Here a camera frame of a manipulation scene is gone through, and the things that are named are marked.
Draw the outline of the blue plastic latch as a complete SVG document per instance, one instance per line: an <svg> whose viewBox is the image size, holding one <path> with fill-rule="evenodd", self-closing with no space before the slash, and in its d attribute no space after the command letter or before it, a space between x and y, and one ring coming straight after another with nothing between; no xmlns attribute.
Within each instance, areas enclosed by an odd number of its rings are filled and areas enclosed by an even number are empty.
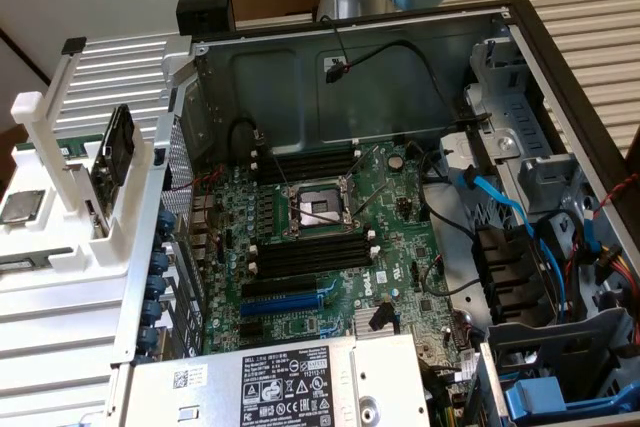
<svg viewBox="0 0 640 427"><path fill-rule="evenodd" d="M524 379L505 392L505 400L511 420L523 426L617 415L640 409L640 381L612 396L566 402L555 377Z"/></svg>

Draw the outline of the black box device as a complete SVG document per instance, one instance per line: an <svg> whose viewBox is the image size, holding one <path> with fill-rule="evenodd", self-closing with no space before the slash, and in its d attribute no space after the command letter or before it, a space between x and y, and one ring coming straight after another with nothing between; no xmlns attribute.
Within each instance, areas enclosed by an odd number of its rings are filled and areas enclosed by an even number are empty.
<svg viewBox="0 0 640 427"><path fill-rule="evenodd" d="M182 36L208 38L236 30L232 0L178 0L175 14Z"/></svg>

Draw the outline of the silver finned heatsink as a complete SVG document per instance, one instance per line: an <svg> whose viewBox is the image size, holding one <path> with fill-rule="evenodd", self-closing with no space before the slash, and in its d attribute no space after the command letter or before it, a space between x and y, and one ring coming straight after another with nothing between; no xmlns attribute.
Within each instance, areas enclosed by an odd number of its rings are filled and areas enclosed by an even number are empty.
<svg viewBox="0 0 640 427"><path fill-rule="evenodd" d="M395 334L395 327L391 324L386 325L381 331L374 332L368 325L368 322L377 307L360 309L354 314L354 331L359 340L374 339L380 337L393 336Z"/></svg>

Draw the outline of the silver CPU chip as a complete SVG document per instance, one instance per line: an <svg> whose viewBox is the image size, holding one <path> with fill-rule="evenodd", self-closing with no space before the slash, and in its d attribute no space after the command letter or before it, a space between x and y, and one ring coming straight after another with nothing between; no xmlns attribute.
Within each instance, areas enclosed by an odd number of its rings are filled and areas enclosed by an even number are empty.
<svg viewBox="0 0 640 427"><path fill-rule="evenodd" d="M23 224L36 219L44 190L21 191L10 194L0 212L0 225Z"/></svg>

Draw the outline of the black plastic fan shroud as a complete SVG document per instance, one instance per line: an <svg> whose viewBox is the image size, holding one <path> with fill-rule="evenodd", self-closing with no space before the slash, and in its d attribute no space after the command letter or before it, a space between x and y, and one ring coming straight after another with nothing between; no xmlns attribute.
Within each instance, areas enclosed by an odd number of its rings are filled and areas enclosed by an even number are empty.
<svg viewBox="0 0 640 427"><path fill-rule="evenodd" d="M495 325L543 327L553 320L554 309L524 226L478 227L472 254Z"/></svg>

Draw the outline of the silver disk bay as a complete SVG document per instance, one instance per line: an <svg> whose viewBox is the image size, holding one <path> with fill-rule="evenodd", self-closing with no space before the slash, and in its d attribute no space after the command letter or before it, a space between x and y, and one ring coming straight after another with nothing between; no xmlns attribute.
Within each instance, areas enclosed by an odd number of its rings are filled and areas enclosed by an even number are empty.
<svg viewBox="0 0 640 427"><path fill-rule="evenodd" d="M500 141L498 151L506 159L547 157L551 145L536 117L539 89L519 47L510 37L485 39L472 48L470 68L475 81L466 98L478 114L488 114L485 132Z"/></svg>

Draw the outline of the grey drive cage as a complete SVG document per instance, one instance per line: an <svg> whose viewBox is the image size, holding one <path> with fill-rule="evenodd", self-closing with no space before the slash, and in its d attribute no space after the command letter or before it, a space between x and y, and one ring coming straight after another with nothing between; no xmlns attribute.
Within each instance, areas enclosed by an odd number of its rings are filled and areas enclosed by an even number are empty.
<svg viewBox="0 0 640 427"><path fill-rule="evenodd" d="M566 402L608 397L640 381L640 346L633 318L623 308L576 323L533 328L489 328L464 408L476 427L640 427L640 409L581 420L517 425L505 392L524 379L555 377Z"/></svg>

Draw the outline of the green Dell motherboard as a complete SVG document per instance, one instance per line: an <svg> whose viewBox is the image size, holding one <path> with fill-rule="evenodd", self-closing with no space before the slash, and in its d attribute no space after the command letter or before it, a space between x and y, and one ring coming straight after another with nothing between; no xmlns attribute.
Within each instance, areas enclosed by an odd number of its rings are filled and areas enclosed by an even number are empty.
<svg viewBox="0 0 640 427"><path fill-rule="evenodd" d="M387 160L403 157L401 172L391 172ZM421 359L444 371L454 370L459 354L475 340L474 328L453 306L457 285L446 281L444 257L434 230L434 220L422 213L421 186L428 180L429 161L413 146L390 142L363 146L354 151L355 163L343 175L355 184L355 210L380 185L386 189L355 217L372 247L369 259L293 264L258 264L249 257L258 242L280 243L284 201L276 184L260 184L248 164L218 166L201 174L195 195L214 195L214 225L193 227L191 235L211 235L214 250L211 266L201 272L205 281L205 320L202 348L207 354L227 353L252 347L296 341L331 339L355 335L357 310L392 303L395 334L410 335ZM321 310L270 316L241 317L240 306L256 300L243 299L241 287L252 281L314 275L315 292L324 295ZM240 339L238 325L262 321L262 338Z"/></svg>

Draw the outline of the white parts rack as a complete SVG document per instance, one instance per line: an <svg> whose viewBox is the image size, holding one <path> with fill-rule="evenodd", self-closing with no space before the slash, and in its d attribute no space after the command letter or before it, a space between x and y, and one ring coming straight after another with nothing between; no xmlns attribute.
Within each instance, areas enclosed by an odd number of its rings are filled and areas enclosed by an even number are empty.
<svg viewBox="0 0 640 427"><path fill-rule="evenodd" d="M41 296L75 284L118 281L130 269L136 232L142 223L144 189L153 162L153 131L164 109L161 72L146 64L143 43L133 39L92 42L82 53L62 56L48 88L16 96L11 118L22 130L6 145L0 135L0 212L15 192L44 190L37 217L0 225L0 255L70 247L49 257L51 266L0 273L0 304L18 295ZM66 160L60 138L102 134L113 111L129 106L134 154L119 188L107 237L95 238L88 200L89 174L101 145L87 143L88 157Z"/></svg>

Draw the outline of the silver rear port block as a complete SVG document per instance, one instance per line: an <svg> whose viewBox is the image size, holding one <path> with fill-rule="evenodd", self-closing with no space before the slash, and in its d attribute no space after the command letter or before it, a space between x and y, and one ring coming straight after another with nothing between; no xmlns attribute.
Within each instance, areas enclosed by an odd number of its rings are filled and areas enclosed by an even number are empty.
<svg viewBox="0 0 640 427"><path fill-rule="evenodd" d="M191 224L193 227L212 227L214 225L214 200L211 193L196 195L194 197L191 214Z"/></svg>
<svg viewBox="0 0 640 427"><path fill-rule="evenodd" d="M204 272L211 266L213 257L213 242L211 235L205 232L198 232L191 235L192 253L200 272Z"/></svg>

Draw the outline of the thin steel locking lever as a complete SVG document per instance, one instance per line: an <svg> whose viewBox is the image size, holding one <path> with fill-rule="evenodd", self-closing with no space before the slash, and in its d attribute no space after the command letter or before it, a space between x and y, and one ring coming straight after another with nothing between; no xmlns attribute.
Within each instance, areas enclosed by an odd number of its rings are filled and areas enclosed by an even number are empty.
<svg viewBox="0 0 640 427"><path fill-rule="evenodd" d="M366 200L352 213L352 217L358 216L362 213L375 199L386 189L389 181L380 185Z"/></svg>
<svg viewBox="0 0 640 427"><path fill-rule="evenodd" d="M287 198L287 201L290 201L292 197L292 190L291 190L290 183L288 182L288 179L284 173L284 170L281 164L279 163L277 156L274 154L272 147L269 145L268 141L266 140L266 135L260 131L257 132L256 147L258 148L261 159L263 160L263 164L266 164L267 161L270 161L277 168L280 174L281 180L285 185L285 196Z"/></svg>

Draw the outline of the metal CPU socket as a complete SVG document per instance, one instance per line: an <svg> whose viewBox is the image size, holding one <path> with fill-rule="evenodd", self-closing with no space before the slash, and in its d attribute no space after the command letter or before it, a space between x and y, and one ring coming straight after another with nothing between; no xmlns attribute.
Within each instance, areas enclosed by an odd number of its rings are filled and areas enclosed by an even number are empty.
<svg viewBox="0 0 640 427"><path fill-rule="evenodd" d="M292 239L352 233L362 223L354 217L352 177L320 179L283 185L282 235Z"/></svg>

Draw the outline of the green RAM stick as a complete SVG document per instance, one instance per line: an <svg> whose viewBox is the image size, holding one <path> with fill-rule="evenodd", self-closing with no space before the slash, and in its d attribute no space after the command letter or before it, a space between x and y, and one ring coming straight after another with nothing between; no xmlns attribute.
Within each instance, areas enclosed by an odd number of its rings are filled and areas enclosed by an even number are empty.
<svg viewBox="0 0 640 427"><path fill-rule="evenodd" d="M57 140L58 147L66 160L87 158L85 145L91 142L101 143L102 134L86 135L79 137L60 138Z"/></svg>

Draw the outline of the long black expansion slot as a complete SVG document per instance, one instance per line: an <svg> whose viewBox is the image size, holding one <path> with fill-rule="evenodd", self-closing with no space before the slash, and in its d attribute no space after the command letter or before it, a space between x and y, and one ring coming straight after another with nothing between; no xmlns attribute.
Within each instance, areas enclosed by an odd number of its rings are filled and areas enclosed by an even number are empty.
<svg viewBox="0 0 640 427"><path fill-rule="evenodd" d="M314 275L291 276L248 282L241 287L241 297L249 299L308 293L315 292L317 288L318 282Z"/></svg>

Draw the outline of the open grey PC case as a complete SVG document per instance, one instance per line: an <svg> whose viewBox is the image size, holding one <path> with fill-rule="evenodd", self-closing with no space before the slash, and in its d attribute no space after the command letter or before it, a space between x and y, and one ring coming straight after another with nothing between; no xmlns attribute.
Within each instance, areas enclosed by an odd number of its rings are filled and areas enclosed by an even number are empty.
<svg viewBox="0 0 640 427"><path fill-rule="evenodd" d="M475 44L510 37L539 93L536 117L553 153L506 159L466 98L475 81ZM122 321L130 352L113 373L105 417L120 424L136 367L210 356L202 348L205 281L191 247L192 202L201 174L248 164L257 132L272 146L390 142L429 161L422 213L434 220L453 306L474 343L451 371L417 354L429 427L476 427L464 408L492 322L472 246L478 227L524 226L554 318L546 326L623 308L640 346L640 174L630 169L590 99L526 0L387 14L352 22L324 18L188 42L167 62L169 111L159 122L144 193L140 263L126 290ZM176 216L173 235L156 233L160 209ZM158 343L137 349L145 283L154 250L164 251Z"/></svg>

